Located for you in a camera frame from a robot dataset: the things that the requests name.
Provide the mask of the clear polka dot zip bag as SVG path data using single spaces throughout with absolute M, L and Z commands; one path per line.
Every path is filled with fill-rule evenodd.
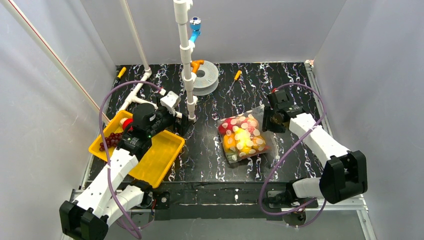
M 265 106 L 260 105 L 217 121 L 222 149 L 230 164 L 276 149 L 273 133 L 262 129 L 264 110 Z

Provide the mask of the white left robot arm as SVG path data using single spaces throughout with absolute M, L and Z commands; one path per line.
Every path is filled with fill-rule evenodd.
M 185 114 L 171 114 L 164 105 L 142 103 L 133 112 L 120 110 L 103 133 L 122 138 L 106 152 L 100 150 L 101 137 L 89 147 L 106 165 L 89 187 L 60 206 L 62 232 L 75 240 L 104 239 L 116 220 L 161 184 L 190 124 Z

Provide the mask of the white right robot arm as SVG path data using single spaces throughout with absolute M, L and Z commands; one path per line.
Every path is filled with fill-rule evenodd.
M 360 151 L 351 151 L 327 133 L 321 124 L 297 105 L 283 90 L 267 95 L 262 130 L 284 133 L 289 130 L 315 154 L 323 166 L 321 177 L 302 178 L 286 184 L 285 192 L 266 197 L 267 203 L 324 198 L 331 204 L 368 190 L 367 159 Z

